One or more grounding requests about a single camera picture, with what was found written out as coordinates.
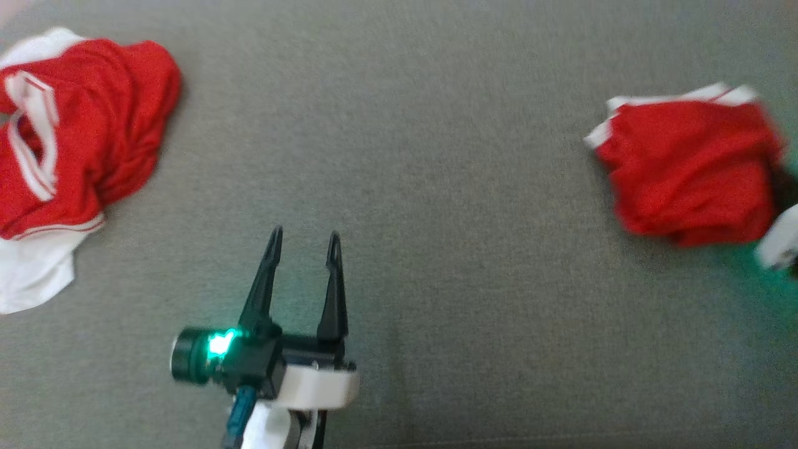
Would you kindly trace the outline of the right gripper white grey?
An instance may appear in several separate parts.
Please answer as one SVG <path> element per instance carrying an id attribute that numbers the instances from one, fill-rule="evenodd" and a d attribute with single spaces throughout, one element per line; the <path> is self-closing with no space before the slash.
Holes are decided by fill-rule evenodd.
<path id="1" fill-rule="evenodd" d="M 761 267 L 797 274 L 797 181 L 787 168 L 771 170 L 772 192 L 778 212 L 772 226 L 756 247 Z"/>

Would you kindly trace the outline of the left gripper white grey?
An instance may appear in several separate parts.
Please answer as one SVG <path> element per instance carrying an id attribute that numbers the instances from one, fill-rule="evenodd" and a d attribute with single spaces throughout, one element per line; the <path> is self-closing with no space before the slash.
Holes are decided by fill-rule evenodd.
<path id="1" fill-rule="evenodd" d="M 283 227 L 270 235 L 239 318 L 245 332 L 267 332 L 276 270 L 281 261 Z M 349 333 L 341 238 L 330 235 L 329 278 L 317 338 L 345 338 Z M 252 387 L 257 400 L 291 411 L 334 411 L 355 400 L 360 375 L 345 360 L 345 346 L 312 336 L 279 334 L 258 339 L 239 329 L 186 327 L 171 351 L 171 375 L 177 382 L 214 383 L 236 394 Z"/>

